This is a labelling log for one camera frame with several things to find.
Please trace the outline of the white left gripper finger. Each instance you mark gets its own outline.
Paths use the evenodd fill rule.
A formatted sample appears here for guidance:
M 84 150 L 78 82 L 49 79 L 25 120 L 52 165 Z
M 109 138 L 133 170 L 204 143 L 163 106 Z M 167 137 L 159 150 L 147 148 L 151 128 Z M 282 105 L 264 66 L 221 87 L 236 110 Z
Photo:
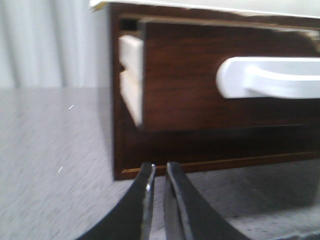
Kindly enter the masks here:
M 318 57 L 231 57 L 218 68 L 216 86 L 225 99 L 319 99 Z

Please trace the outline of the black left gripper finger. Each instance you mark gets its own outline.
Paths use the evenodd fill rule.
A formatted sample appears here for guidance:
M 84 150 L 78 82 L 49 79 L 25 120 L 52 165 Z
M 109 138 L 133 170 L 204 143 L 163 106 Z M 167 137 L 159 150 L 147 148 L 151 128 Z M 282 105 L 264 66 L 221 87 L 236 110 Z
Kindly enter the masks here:
M 210 206 L 177 162 L 166 165 L 163 211 L 167 240 L 249 239 Z
M 79 240 L 148 240 L 151 234 L 156 166 L 141 165 L 131 186 L 96 225 Z

